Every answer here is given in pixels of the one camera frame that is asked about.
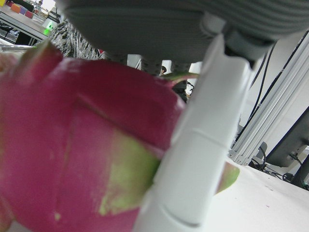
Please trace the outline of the left robot hand white grey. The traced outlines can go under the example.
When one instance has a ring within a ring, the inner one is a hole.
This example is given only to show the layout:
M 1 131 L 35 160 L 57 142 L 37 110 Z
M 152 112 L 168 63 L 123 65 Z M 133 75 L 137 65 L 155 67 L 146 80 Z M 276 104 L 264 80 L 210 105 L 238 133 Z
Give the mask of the left robot hand white grey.
M 236 135 L 255 63 L 309 26 L 306 0 L 59 0 L 63 14 L 111 57 L 139 54 L 150 73 L 165 59 L 202 61 L 134 225 L 136 232 L 204 232 Z

